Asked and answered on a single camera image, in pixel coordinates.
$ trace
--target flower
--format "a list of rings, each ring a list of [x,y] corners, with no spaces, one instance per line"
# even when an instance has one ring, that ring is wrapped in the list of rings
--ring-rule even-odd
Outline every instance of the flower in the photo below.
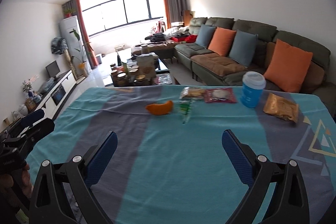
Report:
[[[29,81],[24,81],[22,83],[22,90],[23,92],[28,92],[32,89],[32,84]]]

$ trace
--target tv stand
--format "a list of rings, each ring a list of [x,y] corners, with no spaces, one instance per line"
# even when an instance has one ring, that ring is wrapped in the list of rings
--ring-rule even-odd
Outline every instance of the tv stand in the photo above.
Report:
[[[60,86],[63,87],[65,95],[58,102],[55,101],[52,95]],[[39,102],[36,108],[32,111],[41,108],[44,110],[44,118],[50,118],[52,120],[55,120],[63,105],[67,101],[69,95],[75,89],[75,86],[76,80],[71,70],[59,75],[49,91],[43,94],[41,102]]]

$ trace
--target orange curtain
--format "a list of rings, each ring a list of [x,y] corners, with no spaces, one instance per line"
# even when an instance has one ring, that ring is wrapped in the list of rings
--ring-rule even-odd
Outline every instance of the orange curtain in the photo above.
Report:
[[[165,12],[166,12],[166,18],[167,18],[167,29],[171,28],[171,22],[170,22],[170,15],[169,15],[169,6],[168,6],[168,0],[163,0],[165,4]]]
[[[79,0],[76,0],[76,6],[77,6],[78,23],[79,23],[79,27],[80,27],[81,32],[82,32],[83,43],[84,43],[86,52],[88,53],[88,57],[91,60],[91,62],[90,62],[91,67],[94,68],[94,67],[98,66],[98,61],[97,61],[95,52],[90,45],[89,36],[87,35],[86,28],[85,28],[85,25],[84,25],[81,3],[80,3]]]

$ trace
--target blue pillow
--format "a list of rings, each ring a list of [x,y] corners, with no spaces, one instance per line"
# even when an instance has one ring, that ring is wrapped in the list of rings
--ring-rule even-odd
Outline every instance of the blue pillow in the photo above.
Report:
[[[255,48],[257,46],[257,40],[257,34],[237,31],[229,53],[229,58],[245,67],[248,67],[252,62]]]
[[[216,27],[211,27],[202,24],[201,28],[199,29],[199,33],[197,35],[195,43],[200,45],[204,48],[207,48],[210,44],[210,41],[213,37],[213,33],[215,32]]]

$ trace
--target black bottle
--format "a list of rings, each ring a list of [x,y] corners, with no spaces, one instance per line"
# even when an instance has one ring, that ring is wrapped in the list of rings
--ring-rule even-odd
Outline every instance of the black bottle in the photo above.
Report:
[[[118,53],[117,53],[117,61],[118,61],[118,66],[121,66],[121,59]]]

